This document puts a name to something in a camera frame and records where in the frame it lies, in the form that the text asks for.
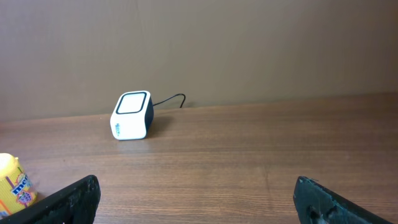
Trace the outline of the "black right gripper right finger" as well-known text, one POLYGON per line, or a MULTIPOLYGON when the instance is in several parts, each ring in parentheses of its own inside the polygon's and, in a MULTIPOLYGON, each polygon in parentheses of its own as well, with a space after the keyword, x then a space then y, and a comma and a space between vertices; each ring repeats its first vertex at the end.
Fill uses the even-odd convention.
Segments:
POLYGON ((293 200, 300 223, 391 224, 305 176, 298 177, 293 200))

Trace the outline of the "yellow mentos gum bottle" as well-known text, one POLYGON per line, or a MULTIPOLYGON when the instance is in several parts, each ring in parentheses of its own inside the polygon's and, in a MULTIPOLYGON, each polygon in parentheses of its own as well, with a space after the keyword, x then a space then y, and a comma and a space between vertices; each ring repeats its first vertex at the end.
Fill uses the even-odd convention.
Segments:
POLYGON ((37 191, 17 157, 1 153, 0 178, 1 219, 31 206, 36 201, 37 191))

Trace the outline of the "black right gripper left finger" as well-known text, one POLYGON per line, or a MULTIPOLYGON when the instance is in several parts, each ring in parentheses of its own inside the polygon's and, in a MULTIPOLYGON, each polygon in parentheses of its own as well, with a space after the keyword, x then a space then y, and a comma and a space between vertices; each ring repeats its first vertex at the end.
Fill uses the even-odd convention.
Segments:
POLYGON ((95 175, 88 175, 1 220, 1 224, 93 224, 101 198, 95 175))

